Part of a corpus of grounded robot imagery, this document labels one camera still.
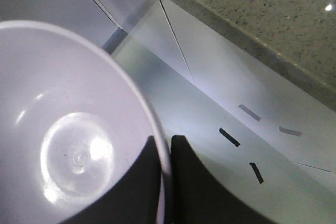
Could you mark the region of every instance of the glossy surface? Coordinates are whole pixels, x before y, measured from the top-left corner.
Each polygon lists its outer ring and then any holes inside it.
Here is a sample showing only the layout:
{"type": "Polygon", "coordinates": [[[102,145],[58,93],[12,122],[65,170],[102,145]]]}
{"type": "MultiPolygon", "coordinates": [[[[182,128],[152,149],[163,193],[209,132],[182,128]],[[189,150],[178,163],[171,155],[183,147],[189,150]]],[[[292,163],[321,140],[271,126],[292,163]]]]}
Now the glossy surface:
{"type": "Polygon", "coordinates": [[[101,49],[65,29],[0,23],[0,222],[59,223],[126,173],[154,135],[142,95],[101,49]]]}

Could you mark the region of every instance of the cabinet door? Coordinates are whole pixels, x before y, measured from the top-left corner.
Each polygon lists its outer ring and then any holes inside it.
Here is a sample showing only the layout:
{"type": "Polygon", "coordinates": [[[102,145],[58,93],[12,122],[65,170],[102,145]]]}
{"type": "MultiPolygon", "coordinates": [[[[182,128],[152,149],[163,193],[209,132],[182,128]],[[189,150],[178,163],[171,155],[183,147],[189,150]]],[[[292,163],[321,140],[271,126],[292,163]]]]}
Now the cabinet door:
{"type": "Polygon", "coordinates": [[[36,20],[72,30],[99,46],[116,30],[92,0],[1,0],[0,20],[36,20]]]}

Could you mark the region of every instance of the granite countertop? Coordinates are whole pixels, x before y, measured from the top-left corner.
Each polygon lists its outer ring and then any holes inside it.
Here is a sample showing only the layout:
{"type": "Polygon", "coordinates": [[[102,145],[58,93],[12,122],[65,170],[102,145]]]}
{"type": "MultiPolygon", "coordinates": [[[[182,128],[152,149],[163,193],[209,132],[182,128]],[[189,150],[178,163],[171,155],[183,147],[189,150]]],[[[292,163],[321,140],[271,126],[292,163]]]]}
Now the granite countertop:
{"type": "Polygon", "coordinates": [[[172,0],[336,111],[334,0],[172,0]]]}

